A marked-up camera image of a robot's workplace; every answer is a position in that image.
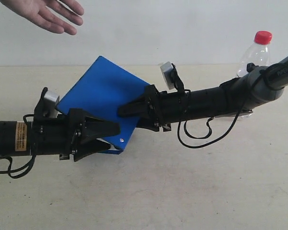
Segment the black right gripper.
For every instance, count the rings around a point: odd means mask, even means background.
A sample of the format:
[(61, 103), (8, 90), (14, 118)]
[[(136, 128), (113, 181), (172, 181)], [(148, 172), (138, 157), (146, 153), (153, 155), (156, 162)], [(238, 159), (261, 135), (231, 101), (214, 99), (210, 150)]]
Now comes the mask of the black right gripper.
[(189, 89), (168, 93), (159, 92), (154, 85), (145, 87), (144, 94), (121, 105), (117, 109), (119, 117), (139, 116), (139, 128), (154, 132), (162, 129), (171, 131), (171, 124), (179, 120), (187, 105)]

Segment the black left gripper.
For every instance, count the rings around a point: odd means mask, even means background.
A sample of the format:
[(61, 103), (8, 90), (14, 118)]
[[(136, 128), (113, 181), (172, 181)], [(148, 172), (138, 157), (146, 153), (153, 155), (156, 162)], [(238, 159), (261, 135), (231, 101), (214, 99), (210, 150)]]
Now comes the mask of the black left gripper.
[(98, 140), (120, 134), (120, 125), (89, 116), (83, 109), (72, 108), (67, 115), (46, 117), (35, 110), (30, 130), (33, 156), (59, 155), (68, 160), (73, 155), (77, 162), (94, 153), (104, 152), (111, 144)]

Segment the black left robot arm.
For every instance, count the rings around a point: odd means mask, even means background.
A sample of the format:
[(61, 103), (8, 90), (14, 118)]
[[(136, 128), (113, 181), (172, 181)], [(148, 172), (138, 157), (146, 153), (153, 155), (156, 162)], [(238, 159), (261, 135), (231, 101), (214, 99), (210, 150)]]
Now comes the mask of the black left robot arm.
[(118, 123), (93, 117), (83, 109), (49, 118), (33, 115), (33, 120), (0, 121), (0, 158), (58, 155), (74, 161), (109, 150), (103, 139), (120, 134)]

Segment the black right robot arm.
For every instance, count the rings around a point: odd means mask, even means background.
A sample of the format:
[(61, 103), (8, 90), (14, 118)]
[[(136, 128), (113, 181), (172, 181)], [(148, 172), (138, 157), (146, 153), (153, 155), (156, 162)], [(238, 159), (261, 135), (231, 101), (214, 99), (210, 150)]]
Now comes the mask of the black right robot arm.
[(138, 128), (171, 131), (171, 124), (211, 117), (226, 117), (241, 110), (242, 115), (277, 100), (288, 86), (288, 56), (271, 66), (247, 64), (247, 74), (217, 87), (189, 92), (174, 64), (167, 62), (161, 72), (170, 89), (159, 92), (147, 85), (137, 99), (118, 108), (119, 117), (139, 117)]

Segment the person's bare hand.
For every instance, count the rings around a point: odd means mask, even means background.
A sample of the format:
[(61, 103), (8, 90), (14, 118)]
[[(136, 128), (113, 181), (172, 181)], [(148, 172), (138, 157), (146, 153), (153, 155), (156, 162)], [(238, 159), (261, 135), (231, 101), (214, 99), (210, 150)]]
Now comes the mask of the person's bare hand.
[(1, 0), (10, 11), (54, 34), (76, 35), (84, 9), (76, 0)]

